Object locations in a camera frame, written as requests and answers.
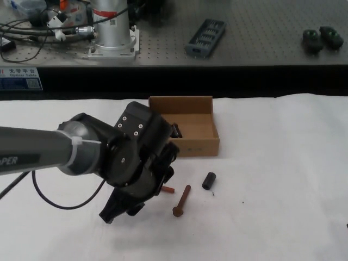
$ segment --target white cable tie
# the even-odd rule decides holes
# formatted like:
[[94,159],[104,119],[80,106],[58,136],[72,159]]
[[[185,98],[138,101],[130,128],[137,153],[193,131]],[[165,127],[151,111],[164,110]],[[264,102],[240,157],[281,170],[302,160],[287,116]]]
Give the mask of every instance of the white cable tie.
[[69,161],[65,164],[66,167],[69,167],[71,164],[73,164],[77,156],[77,148],[79,145],[82,145],[82,143],[88,142],[88,143],[94,143],[94,144],[101,144],[101,142],[98,140],[84,140],[82,139],[82,137],[79,137],[79,136],[69,136],[66,132],[61,131],[59,129],[57,129],[56,131],[67,136],[69,139],[71,139],[72,151],[71,151],[71,156]]

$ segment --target blue label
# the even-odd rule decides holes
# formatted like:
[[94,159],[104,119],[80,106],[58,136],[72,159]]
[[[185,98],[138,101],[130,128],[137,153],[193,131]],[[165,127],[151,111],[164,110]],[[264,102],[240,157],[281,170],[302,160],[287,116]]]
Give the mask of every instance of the blue label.
[[37,68],[0,67],[0,91],[42,91]]
[[42,91],[39,78],[0,78],[0,91]]

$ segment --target black wire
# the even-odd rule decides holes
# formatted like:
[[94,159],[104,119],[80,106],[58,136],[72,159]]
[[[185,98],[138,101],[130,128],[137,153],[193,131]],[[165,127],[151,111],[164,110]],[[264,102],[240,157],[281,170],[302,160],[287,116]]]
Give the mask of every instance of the black wire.
[[[47,11],[47,10],[46,10],[46,9],[43,10],[43,11],[39,14],[39,16],[41,17],[42,14],[43,14],[45,11]],[[9,25],[11,22],[8,23],[8,25],[7,25],[7,26],[8,26],[8,29],[7,29],[6,31],[4,31],[4,32],[2,33],[2,35],[1,35],[1,37],[0,37],[0,46],[2,46],[2,39],[4,38],[5,34],[6,34],[11,28],[14,28],[16,25],[21,24],[21,23],[25,23],[25,22],[27,22],[27,21],[28,21],[28,20],[23,20],[23,21],[21,21],[21,22],[18,22],[18,23],[16,23],[16,24],[14,24],[13,26],[10,26],[10,25]],[[7,59],[7,58],[4,57],[3,52],[2,52],[2,48],[0,48],[0,57],[1,57],[1,59],[3,59],[4,61],[6,61],[6,62],[8,62],[8,63],[23,63],[23,62],[31,61],[31,60],[35,59],[35,58],[39,55],[39,53],[41,52],[41,50],[43,49],[43,47],[45,46],[45,43],[46,43],[47,38],[48,38],[48,32],[49,32],[49,28],[47,27],[47,29],[46,29],[46,37],[45,37],[43,43],[41,44],[40,48],[38,49],[38,51],[36,52],[36,54],[35,54],[33,57],[28,58],[28,59],[25,59],[25,60],[20,60],[20,61],[17,61],[17,60],[15,60],[15,61],[14,61],[14,60],[9,60],[9,59]]]
[[[102,19],[102,20],[99,20],[99,21],[96,21],[96,22],[93,22],[93,25],[95,24],[99,24],[99,23],[103,23],[103,22],[107,22],[111,19],[114,19],[114,18],[117,18],[118,16],[124,14],[125,12],[127,12],[129,10],[129,7],[127,8],[124,8],[122,11],[120,11],[119,13],[117,13],[116,15],[113,15],[111,17],[108,17],[108,18],[105,18],[105,19]],[[8,26],[6,24],[3,24],[3,23],[0,23],[0,26]],[[50,30],[65,30],[65,29],[75,29],[75,28],[79,28],[79,27],[85,27],[85,26],[90,26],[90,24],[81,24],[80,26],[67,26],[67,27],[52,27],[50,28]],[[31,27],[24,27],[24,28],[21,28],[21,27],[11,27],[11,29],[18,29],[18,30],[33,30]],[[35,30],[46,30],[44,28],[37,28]]]
[[[14,36],[6,36],[7,39],[9,40],[15,40],[18,42],[26,42],[28,44],[41,44],[43,43],[43,41],[40,41],[39,38],[37,36],[29,36],[27,38],[19,38],[19,37],[14,37]],[[60,42],[60,41],[46,41],[44,42],[45,44],[50,44],[50,45],[66,45],[66,44],[72,44],[75,42],[81,42],[81,41],[86,41],[86,40],[91,40],[90,37],[83,37],[83,38],[76,38],[75,37],[69,37],[66,38],[66,40],[64,42]]]
[[[41,52],[41,50],[43,49],[43,47],[44,47],[44,45],[45,45],[45,42],[46,42],[46,40],[47,40],[47,38],[48,38],[48,30],[49,30],[49,29],[47,28],[46,37],[45,37],[43,43],[41,44],[39,50],[36,52],[36,54],[35,54],[33,57],[28,58],[28,59],[25,59],[25,60],[20,60],[20,61],[17,61],[17,60],[16,60],[16,61],[14,61],[14,60],[9,60],[9,59],[7,59],[7,58],[4,57],[3,52],[2,52],[2,49],[0,49],[0,56],[1,56],[1,59],[3,59],[4,61],[6,61],[6,62],[8,62],[8,63],[23,63],[23,62],[31,61],[31,60],[35,59],[35,58],[39,55],[39,53]],[[6,34],[6,31],[3,32],[2,35],[1,35],[1,38],[0,38],[0,46],[2,46],[2,39],[4,38],[5,34]]]
[[8,192],[10,192],[11,189],[13,189],[20,181],[22,181],[29,173],[30,173],[30,171],[28,171],[28,172],[23,172],[23,173],[20,174],[10,185],[8,185],[7,188],[5,188],[5,189],[0,193],[0,200],[1,200]]
[[77,206],[73,206],[73,207],[63,207],[60,205],[55,204],[54,202],[52,202],[51,200],[49,200],[39,189],[38,183],[36,182],[36,173],[35,170],[32,171],[32,178],[33,178],[33,184],[34,184],[34,188],[36,190],[36,192],[39,194],[39,196],[46,201],[48,204],[50,204],[51,206],[54,206],[55,208],[59,208],[59,209],[63,209],[63,210],[73,210],[73,209],[78,209],[81,208],[85,205],[87,205],[89,202],[91,202],[93,200],[93,198],[95,198],[95,196],[99,193],[99,191],[102,189],[103,185],[105,184],[106,180],[103,180],[102,183],[100,183],[99,187],[97,188],[97,190],[93,193],[93,195],[87,199],[85,202],[77,205]]

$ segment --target robotic arm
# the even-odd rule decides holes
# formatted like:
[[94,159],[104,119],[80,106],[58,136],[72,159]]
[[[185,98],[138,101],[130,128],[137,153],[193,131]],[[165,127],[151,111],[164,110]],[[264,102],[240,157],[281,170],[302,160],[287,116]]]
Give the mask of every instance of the robotic arm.
[[136,215],[174,174],[179,152],[167,143],[171,126],[159,114],[130,103],[115,127],[87,114],[57,131],[0,127],[0,175],[58,167],[78,176],[95,173],[114,187],[100,217],[111,223]]

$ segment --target silver cylindrical robot base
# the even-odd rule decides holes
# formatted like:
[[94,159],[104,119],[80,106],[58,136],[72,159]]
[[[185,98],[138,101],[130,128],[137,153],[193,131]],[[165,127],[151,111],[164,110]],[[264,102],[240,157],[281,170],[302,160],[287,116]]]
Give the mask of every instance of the silver cylindrical robot base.
[[[127,0],[91,0],[94,21],[113,17],[127,8]],[[95,25],[96,40],[90,47],[88,57],[135,58],[140,49],[140,33],[136,27],[129,30],[128,12]]]

